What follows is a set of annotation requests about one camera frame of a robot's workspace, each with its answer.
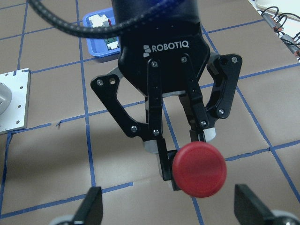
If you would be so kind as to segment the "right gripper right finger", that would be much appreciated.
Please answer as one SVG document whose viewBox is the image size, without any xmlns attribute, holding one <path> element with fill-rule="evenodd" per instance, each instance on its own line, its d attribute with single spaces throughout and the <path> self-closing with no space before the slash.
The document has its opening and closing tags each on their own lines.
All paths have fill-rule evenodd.
<svg viewBox="0 0 300 225">
<path fill-rule="evenodd" d="M 272 225 L 275 216 L 246 185 L 236 184 L 234 214 L 240 225 Z"/>
</svg>

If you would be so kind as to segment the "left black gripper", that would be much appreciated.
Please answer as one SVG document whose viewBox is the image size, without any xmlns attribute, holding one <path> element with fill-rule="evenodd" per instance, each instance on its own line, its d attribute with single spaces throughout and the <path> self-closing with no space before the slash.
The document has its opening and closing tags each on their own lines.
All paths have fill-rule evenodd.
<svg viewBox="0 0 300 225">
<path fill-rule="evenodd" d="M 236 54 L 214 54 L 209 58 L 198 2 L 175 3 L 176 7 L 167 7 L 166 14 L 122 34 L 119 68 L 95 77 L 90 86 L 126 136 L 140 137 L 145 149 L 157 155 L 161 177 L 171 181 L 173 190 L 179 190 L 172 172 L 176 151 L 168 151 L 163 138 L 162 92 L 186 88 L 179 100 L 190 125 L 190 139 L 210 142 L 216 137 L 216 121 L 230 115 L 242 58 Z M 203 104 L 198 83 L 205 67 L 214 81 L 207 105 Z M 145 123 L 130 117 L 117 99 L 123 76 L 146 96 Z"/>
</svg>

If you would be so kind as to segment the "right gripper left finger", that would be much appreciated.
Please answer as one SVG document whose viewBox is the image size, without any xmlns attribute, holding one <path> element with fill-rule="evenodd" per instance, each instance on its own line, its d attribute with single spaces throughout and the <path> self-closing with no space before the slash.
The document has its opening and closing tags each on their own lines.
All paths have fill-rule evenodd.
<svg viewBox="0 0 300 225">
<path fill-rule="evenodd" d="M 100 225 L 103 219 L 101 187 L 91 187 L 73 217 L 74 225 Z"/>
</svg>

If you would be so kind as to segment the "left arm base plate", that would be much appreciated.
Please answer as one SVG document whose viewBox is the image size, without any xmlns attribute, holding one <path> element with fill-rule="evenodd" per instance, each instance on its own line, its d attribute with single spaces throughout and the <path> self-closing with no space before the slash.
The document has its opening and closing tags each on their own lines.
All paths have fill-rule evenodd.
<svg viewBox="0 0 300 225">
<path fill-rule="evenodd" d="M 27 127 L 30 95 L 28 68 L 0 75 L 0 133 Z"/>
</svg>

